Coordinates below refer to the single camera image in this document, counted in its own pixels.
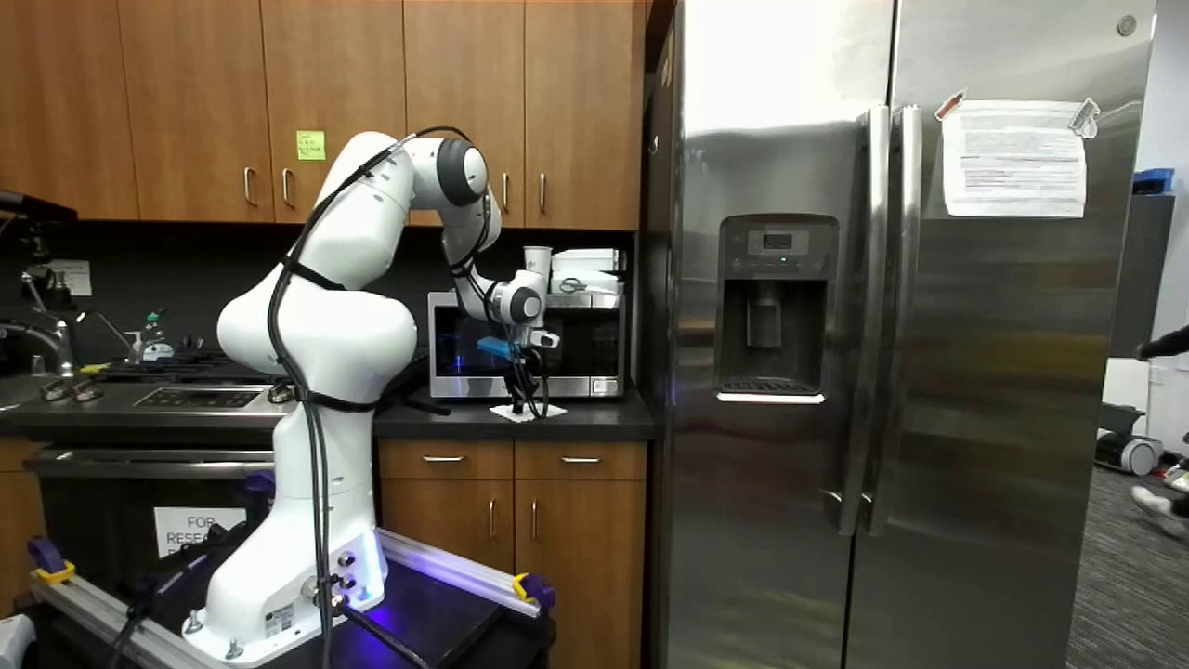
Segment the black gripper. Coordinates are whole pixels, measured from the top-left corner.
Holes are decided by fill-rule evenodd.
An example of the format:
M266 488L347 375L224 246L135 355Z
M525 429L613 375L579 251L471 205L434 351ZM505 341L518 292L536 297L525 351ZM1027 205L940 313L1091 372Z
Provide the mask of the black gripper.
M543 372L543 355L559 350L559 333L546 325L527 325L510 344L510 377L527 386Z

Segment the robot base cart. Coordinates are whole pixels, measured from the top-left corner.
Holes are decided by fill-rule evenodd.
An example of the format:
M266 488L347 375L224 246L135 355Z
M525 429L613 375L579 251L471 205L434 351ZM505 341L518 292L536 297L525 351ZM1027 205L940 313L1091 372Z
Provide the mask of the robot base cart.
M89 584L52 537L34 533L34 593L56 621L68 657L103 669L551 669L553 588L536 572L503 572L471 556L379 533L382 588L357 607L347 588L357 563L333 572L330 612L317 588L297 607L263 617L266 640L216 640L212 617L181 610L201 577L230 556L230 533L186 545L162 562L129 600Z

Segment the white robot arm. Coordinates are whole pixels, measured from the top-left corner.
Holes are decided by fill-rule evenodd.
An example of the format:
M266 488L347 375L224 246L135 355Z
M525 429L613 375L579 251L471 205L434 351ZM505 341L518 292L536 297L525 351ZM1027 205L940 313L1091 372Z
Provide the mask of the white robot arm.
M536 270L486 277L476 268L503 234L484 153L444 135L352 135L302 236L216 318L230 360L297 390L270 427L275 501L181 624L216 662L260 669L328 635L341 607L365 612L387 597L373 443L379 397L415 351L415 318L374 281L415 208L444 218L444 257L471 318L503 330L514 351L551 338Z

